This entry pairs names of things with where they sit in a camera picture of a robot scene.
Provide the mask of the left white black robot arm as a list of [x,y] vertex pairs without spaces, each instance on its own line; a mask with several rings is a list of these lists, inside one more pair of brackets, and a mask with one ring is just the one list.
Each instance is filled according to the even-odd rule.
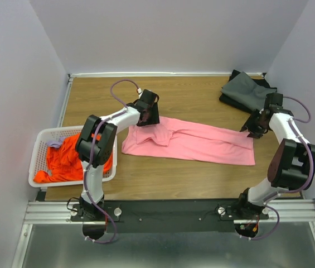
[[104,165],[113,153],[119,132],[131,126],[159,124],[159,95],[150,90],[138,93],[138,99],[110,115],[87,118],[75,150],[83,167],[83,190],[79,199],[80,210],[89,220],[106,219],[108,216],[99,204],[104,199]]

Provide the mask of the pink t shirt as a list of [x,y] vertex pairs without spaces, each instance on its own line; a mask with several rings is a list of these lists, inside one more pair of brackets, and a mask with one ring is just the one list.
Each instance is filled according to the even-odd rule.
[[180,119],[161,117],[160,123],[129,127],[122,153],[135,156],[196,160],[254,166],[253,139],[237,132]]

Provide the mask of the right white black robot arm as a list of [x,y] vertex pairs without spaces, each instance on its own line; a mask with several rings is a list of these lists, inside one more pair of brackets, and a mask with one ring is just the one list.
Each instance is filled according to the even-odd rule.
[[279,146],[266,178],[239,195],[233,211],[240,218],[260,215],[271,200],[283,193],[299,193],[312,183],[315,145],[301,133],[293,113],[283,108],[284,99],[285,96],[280,93],[267,94],[263,109],[253,111],[241,128],[251,138],[261,138],[272,131]]

